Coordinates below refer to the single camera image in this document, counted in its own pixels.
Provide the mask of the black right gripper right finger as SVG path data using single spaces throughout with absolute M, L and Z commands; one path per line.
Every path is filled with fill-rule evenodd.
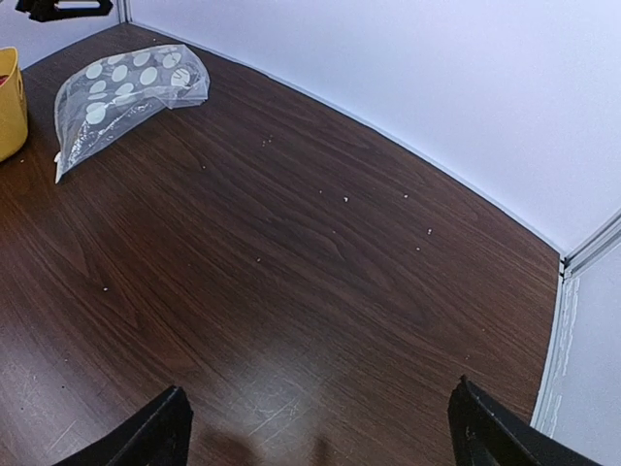
M 457 465 L 593 465 L 539 433 L 466 376 L 453 389 L 447 417 Z

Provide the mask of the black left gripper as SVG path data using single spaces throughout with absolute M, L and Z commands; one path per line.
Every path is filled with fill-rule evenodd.
M 83 17 L 106 17 L 113 7 L 114 3 L 111 0 L 18 0 L 15 10 L 28 14 L 30 20 L 52 22 Z

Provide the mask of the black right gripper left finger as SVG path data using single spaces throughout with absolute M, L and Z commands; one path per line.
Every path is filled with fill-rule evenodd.
M 99 441 L 61 465 L 187 464 L 193 412 L 185 391 L 170 386 Z

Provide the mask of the clear polka dot zip bag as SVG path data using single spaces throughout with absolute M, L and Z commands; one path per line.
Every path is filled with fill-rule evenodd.
M 201 105 L 209 88 L 203 61 L 182 44 L 94 61 L 63 83 L 55 97 L 55 180 L 160 111 Z

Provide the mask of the yellow plastic basket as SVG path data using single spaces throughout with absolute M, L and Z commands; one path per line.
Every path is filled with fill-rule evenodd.
M 15 155 L 28 136 L 27 100 L 18 59 L 16 48 L 1 49 L 1 161 Z

